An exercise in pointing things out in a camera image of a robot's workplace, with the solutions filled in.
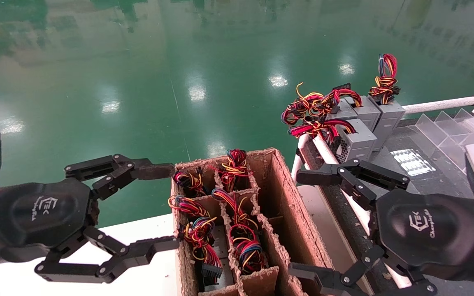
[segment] table surface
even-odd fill
[[[157,238],[173,234],[171,214],[143,219],[139,221],[101,228],[107,235],[124,244],[144,238]],[[71,257],[62,262],[81,264],[101,264],[108,260],[109,254],[87,243]],[[152,296],[170,296],[177,294],[177,276],[175,273],[175,251],[156,253],[148,266],[130,268],[111,284],[56,283],[45,281],[34,273],[34,268],[43,259],[22,264],[0,264],[0,295],[23,294],[30,291],[34,295],[100,295],[118,296],[121,294],[139,294],[151,289]]]

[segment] wire harness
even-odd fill
[[[230,194],[220,188],[215,188],[212,191],[212,196],[218,201],[225,202],[233,210],[230,236],[243,274],[251,274],[264,268],[267,264],[266,255],[255,231],[251,228],[254,227],[258,231],[258,225],[248,213],[242,210],[243,202],[248,197],[243,197],[241,201],[237,202],[235,192]]]
[[[184,189],[184,194],[188,197],[203,197],[207,195],[207,190],[202,183],[202,170],[196,169],[196,176],[192,173],[177,171],[173,175],[175,183]]]
[[[281,113],[281,121],[288,125],[297,124],[298,120],[302,120],[305,116],[312,118],[319,118],[329,113],[333,113],[337,109],[339,100],[342,96],[350,96],[354,99],[355,107],[361,107],[361,97],[357,92],[348,88],[334,89],[327,95],[319,92],[310,92],[306,96],[302,96],[297,85],[295,92],[297,99],[286,107],[286,110]]]
[[[217,283],[217,278],[222,275],[222,263],[213,249],[214,239],[211,234],[217,217],[210,217],[209,212],[201,204],[182,195],[170,197],[167,203],[170,208],[184,213],[191,221],[181,225],[179,235],[192,245],[193,257],[202,262],[202,275],[212,278],[212,282]]]
[[[394,95],[400,93],[400,88],[395,86],[397,83],[396,73],[398,65],[395,56],[392,54],[380,54],[378,58],[378,72],[380,76],[376,76],[376,86],[369,90],[369,95],[376,101],[380,101],[381,105],[387,105],[389,101],[394,99]]]

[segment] black connector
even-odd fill
[[[340,90],[346,88],[347,90],[350,90],[350,82],[347,82],[346,84],[342,84],[340,86],[336,86],[335,88],[332,88],[332,90]]]
[[[336,154],[337,149],[339,148],[339,145],[341,144],[341,136],[337,136],[334,139],[332,139],[332,142],[330,143],[330,150],[332,153]]]
[[[333,109],[330,111],[330,114],[336,114],[337,111],[339,111],[339,106],[333,107]]]
[[[209,278],[220,278],[222,276],[222,268],[209,264],[202,264],[201,274]]]
[[[393,95],[399,95],[401,88],[393,86]]]

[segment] bundled wires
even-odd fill
[[[380,99],[382,105],[387,105],[394,98],[393,95],[400,93],[400,88],[395,86],[397,60],[392,54],[380,54],[378,59],[378,72],[380,76],[376,76],[376,86],[369,90],[369,95]]]
[[[215,228],[216,217],[211,218],[201,204],[182,195],[170,197],[167,203],[170,208],[184,213],[191,221],[179,231],[184,240],[193,246],[193,257],[203,263],[202,275],[210,277],[216,283],[222,274],[222,263],[212,246],[214,240],[211,231]]]
[[[309,134],[313,139],[316,136],[320,136],[327,144],[332,144],[339,137],[336,125],[342,125],[345,129],[345,133],[353,134],[356,130],[348,121],[340,119],[331,119],[320,121],[309,121],[304,122],[299,126],[292,126],[288,130],[288,133],[295,136],[296,138],[301,137],[304,134]]]
[[[197,168],[197,175],[198,177],[188,172],[177,171],[173,175],[173,180],[184,189],[188,197],[202,197],[207,195],[207,191],[202,183],[200,167]]]
[[[235,184],[242,177],[248,177],[248,170],[246,169],[246,151],[240,149],[228,150],[228,163],[222,163],[221,169],[218,170],[221,174],[224,189],[231,192]]]
[[[361,107],[361,97],[359,94],[348,88],[339,88],[332,90],[327,95],[319,92],[310,92],[306,96],[302,96],[297,85],[295,92],[297,99],[288,105],[285,111],[281,113],[281,121],[288,125],[295,125],[298,120],[305,116],[321,117],[331,113],[339,104],[340,97],[350,96],[354,99],[354,105]]]
[[[218,201],[226,202],[233,210],[230,236],[242,272],[251,274],[264,268],[267,264],[265,254],[254,230],[250,228],[250,226],[254,226],[258,230],[258,225],[250,219],[248,213],[244,213],[242,210],[242,204],[248,197],[237,202],[235,193],[230,195],[220,188],[215,188],[212,191],[212,196]]]

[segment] gray power supply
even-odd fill
[[[380,151],[385,141],[387,141],[391,133],[393,133],[393,129],[395,129],[398,122],[400,122],[403,114],[405,114],[405,109],[396,101],[391,101],[388,105],[378,105],[371,96],[368,98],[378,106],[381,112],[380,119],[372,131],[378,139],[376,143],[374,143],[373,151]]]
[[[327,114],[327,120],[329,119],[341,119],[341,120],[348,120],[348,119],[354,119],[358,115],[356,112],[354,112],[354,109],[350,106],[350,103],[348,102],[348,99],[354,103],[354,99],[352,99],[350,96],[348,97],[343,97],[339,100],[339,103],[337,106],[339,106],[339,111],[335,114]]]
[[[348,103],[354,104],[354,99],[351,97],[345,98]],[[357,118],[371,130],[374,131],[378,119],[380,119],[381,111],[378,106],[367,96],[361,96],[361,107],[352,107],[357,114]]]
[[[347,122],[352,124],[356,133],[345,133],[342,125],[336,125],[341,137],[341,144],[336,152],[337,160],[339,163],[344,163],[353,158],[368,161],[372,153],[372,147],[376,142],[376,137],[361,120],[350,119]]]

